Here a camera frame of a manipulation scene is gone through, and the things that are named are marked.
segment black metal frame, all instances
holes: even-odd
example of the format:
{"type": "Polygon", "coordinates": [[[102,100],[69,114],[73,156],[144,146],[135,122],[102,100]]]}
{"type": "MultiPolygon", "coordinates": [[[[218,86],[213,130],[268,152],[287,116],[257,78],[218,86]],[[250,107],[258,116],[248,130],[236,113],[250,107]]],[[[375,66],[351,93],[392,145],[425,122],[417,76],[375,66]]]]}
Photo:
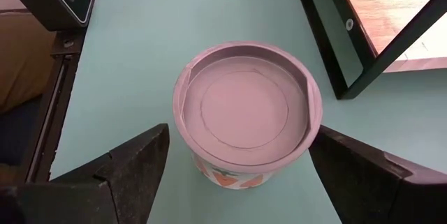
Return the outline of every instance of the black metal frame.
{"type": "Polygon", "coordinates": [[[50,178],[86,32],[87,27],[57,32],[51,53],[54,64],[42,97],[34,136],[15,177],[17,184],[44,182],[50,178]]]}
{"type": "Polygon", "coordinates": [[[325,126],[309,152],[343,224],[446,223],[447,174],[325,126]]]}
{"type": "Polygon", "coordinates": [[[0,187],[0,222],[146,223],[168,150],[159,124],[50,182],[0,187]]]}
{"type": "Polygon", "coordinates": [[[363,67],[360,76],[350,86],[346,83],[314,2],[312,0],[301,0],[337,99],[352,99],[358,96],[447,12],[446,0],[429,0],[387,47],[378,54],[365,33],[351,2],[349,0],[333,1],[343,21],[353,20],[353,27],[348,31],[348,34],[363,67]]]}

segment wooden table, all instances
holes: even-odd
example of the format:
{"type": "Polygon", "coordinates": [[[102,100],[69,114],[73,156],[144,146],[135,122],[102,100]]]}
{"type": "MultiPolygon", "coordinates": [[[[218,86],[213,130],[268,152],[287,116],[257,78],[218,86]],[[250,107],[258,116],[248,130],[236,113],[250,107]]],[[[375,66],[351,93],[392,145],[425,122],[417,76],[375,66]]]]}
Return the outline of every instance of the wooden table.
{"type": "MultiPolygon", "coordinates": [[[[372,41],[382,50],[429,0],[349,0],[372,41]]],[[[447,15],[426,31],[388,72],[447,68],[447,15]]]]}

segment cup lid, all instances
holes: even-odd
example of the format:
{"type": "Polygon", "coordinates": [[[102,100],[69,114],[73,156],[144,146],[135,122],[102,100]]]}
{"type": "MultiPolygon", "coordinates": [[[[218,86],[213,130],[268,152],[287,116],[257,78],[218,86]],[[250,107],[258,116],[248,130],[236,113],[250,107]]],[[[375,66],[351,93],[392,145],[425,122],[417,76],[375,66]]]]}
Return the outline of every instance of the cup lid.
{"type": "Polygon", "coordinates": [[[222,168],[268,165],[294,152],[317,127],[310,99],[318,89],[290,58],[271,46],[234,42],[188,64],[173,106],[193,151],[219,167],[229,164],[222,168]]]}

